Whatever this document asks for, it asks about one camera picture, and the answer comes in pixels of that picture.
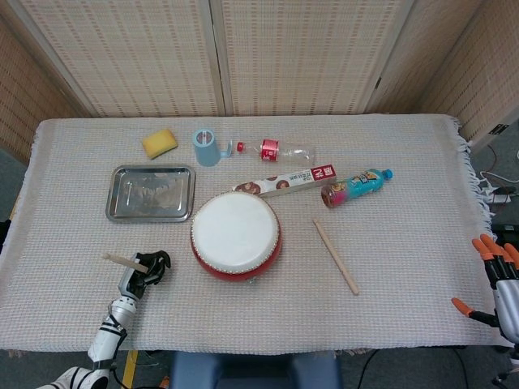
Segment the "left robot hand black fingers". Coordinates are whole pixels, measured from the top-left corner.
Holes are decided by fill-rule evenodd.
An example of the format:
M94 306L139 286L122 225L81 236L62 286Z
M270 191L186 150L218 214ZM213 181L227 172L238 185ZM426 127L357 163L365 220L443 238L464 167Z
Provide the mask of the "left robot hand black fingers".
M119 282L118 290L122 296L138 301L150 284L158 284L161 281L165 269L171 267L171 258L167 252L159 250L149 254L136 253L131 261L145 266L148 270L141 272L128 267Z

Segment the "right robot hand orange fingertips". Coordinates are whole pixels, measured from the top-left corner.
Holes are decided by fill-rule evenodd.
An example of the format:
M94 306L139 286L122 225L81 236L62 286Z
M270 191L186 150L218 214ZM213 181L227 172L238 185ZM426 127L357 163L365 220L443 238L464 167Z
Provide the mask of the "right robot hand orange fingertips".
M518 250L509 243L499 246L486 234L473 239L472 245L483 261L494 297L495 313L474 310L455 297L451 303L464 316L499 328L508 342L518 345Z

